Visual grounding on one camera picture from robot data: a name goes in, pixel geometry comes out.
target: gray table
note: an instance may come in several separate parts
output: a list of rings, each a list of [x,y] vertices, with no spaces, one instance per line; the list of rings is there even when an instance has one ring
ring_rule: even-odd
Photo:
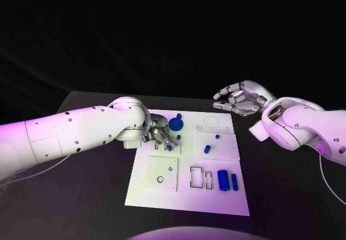
[[[104,105],[126,96],[74,91],[58,113]],[[196,112],[214,100],[153,96],[137,97],[149,109]],[[270,239],[345,239],[346,207],[323,182],[319,154],[307,146],[288,151],[271,139],[258,142],[248,128],[260,114],[232,114],[241,169],[251,217],[124,206],[136,149],[123,142],[74,154],[52,170],[13,183],[0,200],[0,239],[127,239],[176,226],[237,230]],[[28,176],[62,158],[19,174]],[[346,197],[346,167],[323,161],[326,177]]]

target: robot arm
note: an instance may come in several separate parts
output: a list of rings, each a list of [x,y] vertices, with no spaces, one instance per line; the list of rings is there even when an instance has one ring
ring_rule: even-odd
[[[320,155],[346,166],[346,111],[326,111],[300,98],[280,99],[254,81],[245,80],[224,88],[214,99],[229,93],[229,103],[214,107],[241,116],[261,113],[261,120],[250,128],[260,141],[268,137],[287,150],[310,146]]]
[[[0,125],[0,180],[39,163],[84,152],[114,139],[124,148],[141,147],[141,138],[176,146],[169,138],[167,119],[149,113],[133,97],[110,105]]]

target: round hole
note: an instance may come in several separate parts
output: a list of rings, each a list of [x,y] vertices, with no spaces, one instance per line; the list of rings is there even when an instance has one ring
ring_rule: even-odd
[[[342,146],[342,147],[339,148],[339,153],[343,154],[345,152],[346,152],[346,147]]]
[[[165,178],[162,176],[157,177],[157,182],[162,183],[165,181]]]

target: cable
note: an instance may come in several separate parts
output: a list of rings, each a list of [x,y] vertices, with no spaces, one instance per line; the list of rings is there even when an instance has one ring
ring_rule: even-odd
[[[30,178],[30,177],[35,177],[35,176],[38,176],[39,174],[45,173],[45,172],[46,172],[48,170],[51,170],[55,166],[58,166],[58,165],[65,161],[65,159],[66,159],[69,156],[71,156],[71,155],[68,155],[68,156],[66,156],[52,167],[49,167],[46,170],[41,171],[39,173],[33,174],[32,176],[26,176],[26,177],[20,178],[20,179],[17,179],[17,180],[15,180],[15,181],[9,181],[7,183],[2,184],[0,187],[2,187],[3,185],[6,185],[6,184],[12,184],[12,183],[15,183],[15,182],[17,182],[17,181],[20,181],[20,180],[25,180],[25,179],[28,179],[28,178]]]
[[[322,155],[319,155],[319,167],[320,167],[320,173],[322,173],[322,177],[323,177],[323,180],[325,180],[325,183],[326,183],[326,186],[330,190],[330,192],[333,193],[333,195],[336,196],[336,198],[340,200],[340,202],[346,205],[346,202],[339,198],[339,196],[336,195],[335,191],[332,190],[330,188],[330,185],[327,183],[327,180],[325,178],[325,174],[323,174],[323,160],[322,160]]]

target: blue cylinder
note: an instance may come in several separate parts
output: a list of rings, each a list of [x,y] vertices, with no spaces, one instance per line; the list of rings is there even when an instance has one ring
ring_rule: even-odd
[[[180,113],[176,115],[175,118],[170,119],[167,125],[169,125],[170,130],[173,130],[173,131],[179,131],[183,128],[185,123],[182,121],[182,114]]]
[[[231,174],[231,177],[232,177],[232,189],[238,191],[237,175]]]
[[[229,191],[229,175],[226,170],[218,171],[218,186],[221,191]]]
[[[203,149],[203,153],[208,154],[208,153],[209,153],[209,150],[211,150],[211,146],[206,145],[206,146],[205,146],[205,149]]]

